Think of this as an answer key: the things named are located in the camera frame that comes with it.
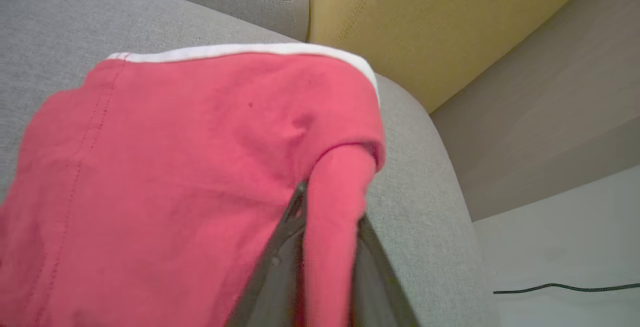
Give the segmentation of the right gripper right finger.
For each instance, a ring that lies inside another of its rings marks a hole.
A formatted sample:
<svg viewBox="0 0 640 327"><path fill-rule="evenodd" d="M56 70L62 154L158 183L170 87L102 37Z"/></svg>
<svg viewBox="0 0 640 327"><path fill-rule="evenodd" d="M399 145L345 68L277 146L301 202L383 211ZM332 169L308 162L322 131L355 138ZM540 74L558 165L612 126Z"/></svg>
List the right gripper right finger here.
<svg viewBox="0 0 640 327"><path fill-rule="evenodd" d="M420 327L368 216L358 222L352 327Z"/></svg>

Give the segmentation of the yellow sofa backrest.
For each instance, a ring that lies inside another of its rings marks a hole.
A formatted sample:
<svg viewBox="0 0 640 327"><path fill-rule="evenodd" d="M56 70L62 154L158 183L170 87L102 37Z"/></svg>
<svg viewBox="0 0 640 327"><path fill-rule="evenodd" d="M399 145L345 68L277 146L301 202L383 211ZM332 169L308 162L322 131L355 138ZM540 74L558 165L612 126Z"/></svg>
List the yellow sofa backrest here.
<svg viewBox="0 0 640 327"><path fill-rule="evenodd" d="M310 0L311 43L352 52L433 112L569 0Z"/></svg>

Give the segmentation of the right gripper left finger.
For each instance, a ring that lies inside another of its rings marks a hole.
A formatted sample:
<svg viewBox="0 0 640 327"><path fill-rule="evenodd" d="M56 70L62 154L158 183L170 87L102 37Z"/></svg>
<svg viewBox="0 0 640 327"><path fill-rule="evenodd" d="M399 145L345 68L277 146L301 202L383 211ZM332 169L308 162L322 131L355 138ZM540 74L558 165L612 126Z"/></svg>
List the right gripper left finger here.
<svg viewBox="0 0 640 327"><path fill-rule="evenodd" d="M298 327L304 323L303 240L307 181L295 188L225 327Z"/></svg>

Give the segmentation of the red Bulls basketball shorts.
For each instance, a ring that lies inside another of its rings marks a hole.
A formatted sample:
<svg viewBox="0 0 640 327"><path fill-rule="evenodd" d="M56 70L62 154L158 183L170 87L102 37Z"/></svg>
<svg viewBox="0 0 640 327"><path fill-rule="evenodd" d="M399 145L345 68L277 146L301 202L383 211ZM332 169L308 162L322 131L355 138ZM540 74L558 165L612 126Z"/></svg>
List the red Bulls basketball shorts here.
<svg viewBox="0 0 640 327"><path fill-rule="evenodd" d="M348 327L357 224L385 160L361 56L112 54L25 129L0 207L0 327L222 327L304 181L295 322Z"/></svg>

